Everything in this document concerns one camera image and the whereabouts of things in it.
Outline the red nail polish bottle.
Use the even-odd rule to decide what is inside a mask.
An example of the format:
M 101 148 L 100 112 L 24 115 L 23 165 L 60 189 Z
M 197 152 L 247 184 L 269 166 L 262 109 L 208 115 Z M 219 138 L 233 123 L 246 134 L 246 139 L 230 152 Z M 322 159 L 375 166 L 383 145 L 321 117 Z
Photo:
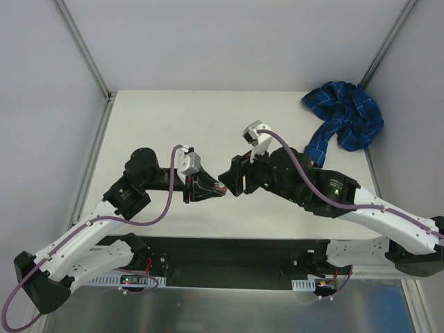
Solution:
M 216 182 L 214 184 L 214 189 L 216 190 L 217 193 L 219 193 L 221 196 L 224 196 L 228 190 L 228 188 L 220 182 Z

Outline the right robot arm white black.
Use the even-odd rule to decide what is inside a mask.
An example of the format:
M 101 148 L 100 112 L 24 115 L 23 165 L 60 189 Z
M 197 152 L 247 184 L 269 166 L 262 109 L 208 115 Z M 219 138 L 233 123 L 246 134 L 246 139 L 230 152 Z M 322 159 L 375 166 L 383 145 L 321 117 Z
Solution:
M 398 271 L 420 278 L 443 270 L 443 217 L 420 218 L 387 203 L 338 171 L 314 167 L 292 148 L 232 158 L 218 176 L 234 196 L 262 188 L 295 203 L 316 216 L 342 219 L 378 233 L 361 240 L 321 240 L 312 265 L 319 273 L 335 267 L 392 264 Z

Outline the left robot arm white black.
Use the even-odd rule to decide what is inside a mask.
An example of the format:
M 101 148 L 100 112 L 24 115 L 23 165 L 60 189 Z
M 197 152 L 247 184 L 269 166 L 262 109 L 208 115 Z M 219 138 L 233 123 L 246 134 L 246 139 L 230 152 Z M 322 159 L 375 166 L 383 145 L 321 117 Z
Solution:
M 121 224 L 137 225 L 133 217 L 150 203 L 148 191 L 168 193 L 166 207 L 154 220 L 156 223 L 166 216 L 175 191 L 182 193 L 184 203 L 225 195 L 226 187 L 204 170 L 193 148 L 178 145 L 173 151 L 182 153 L 172 155 L 170 166 L 162 168 L 154 150 L 135 150 L 120 179 L 83 220 L 34 255 L 24 251 L 16 256 L 17 280 L 39 313 L 55 311 L 77 288 L 98 275 L 116 268 L 148 268 L 151 259 L 148 247 L 133 233 L 119 237 L 104 250 L 88 254 Z

